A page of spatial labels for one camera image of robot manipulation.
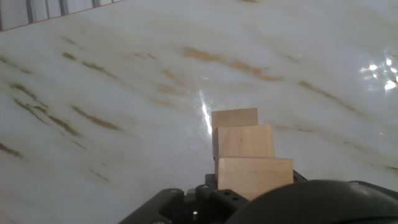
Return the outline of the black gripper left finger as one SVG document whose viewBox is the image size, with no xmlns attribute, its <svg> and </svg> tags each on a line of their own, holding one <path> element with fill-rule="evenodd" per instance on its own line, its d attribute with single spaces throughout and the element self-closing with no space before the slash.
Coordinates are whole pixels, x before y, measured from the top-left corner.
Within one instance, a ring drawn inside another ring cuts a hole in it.
<svg viewBox="0 0 398 224">
<path fill-rule="evenodd" d="M 120 224 L 225 223 L 248 202 L 230 189 L 218 189 L 215 175 L 207 174 L 203 185 L 187 192 L 161 190 Z"/>
</svg>

